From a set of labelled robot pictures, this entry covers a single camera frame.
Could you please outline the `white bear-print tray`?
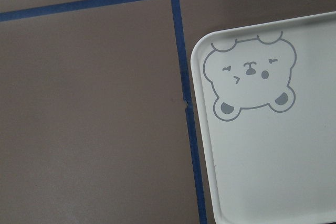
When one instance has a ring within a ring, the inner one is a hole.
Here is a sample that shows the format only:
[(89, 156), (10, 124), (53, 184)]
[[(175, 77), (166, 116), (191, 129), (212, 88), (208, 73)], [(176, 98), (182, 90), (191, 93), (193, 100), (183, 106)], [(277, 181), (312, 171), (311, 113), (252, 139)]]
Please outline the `white bear-print tray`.
[(216, 223), (335, 222), (335, 13), (209, 33), (191, 70)]

